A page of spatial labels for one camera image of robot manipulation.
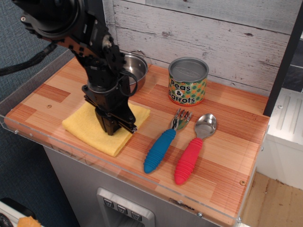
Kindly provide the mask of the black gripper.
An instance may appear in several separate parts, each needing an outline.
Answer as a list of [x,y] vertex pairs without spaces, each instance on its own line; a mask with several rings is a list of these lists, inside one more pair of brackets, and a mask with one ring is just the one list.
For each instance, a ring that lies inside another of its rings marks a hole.
[[82,91],[85,100],[95,107],[97,120],[108,135],[114,135],[120,128],[130,133],[137,131],[136,118],[128,105],[128,98],[135,93],[130,90],[128,75],[119,78],[111,88],[103,89],[87,83],[82,86]]

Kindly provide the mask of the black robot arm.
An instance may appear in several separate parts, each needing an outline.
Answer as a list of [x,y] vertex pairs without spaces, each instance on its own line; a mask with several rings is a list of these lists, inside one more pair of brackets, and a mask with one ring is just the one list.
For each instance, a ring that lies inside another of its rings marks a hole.
[[119,128],[137,130],[128,98],[132,73],[125,70],[125,54],[114,43],[105,23],[100,0],[17,0],[22,23],[39,38],[66,47],[75,55],[88,77],[82,87],[99,124],[113,135]]

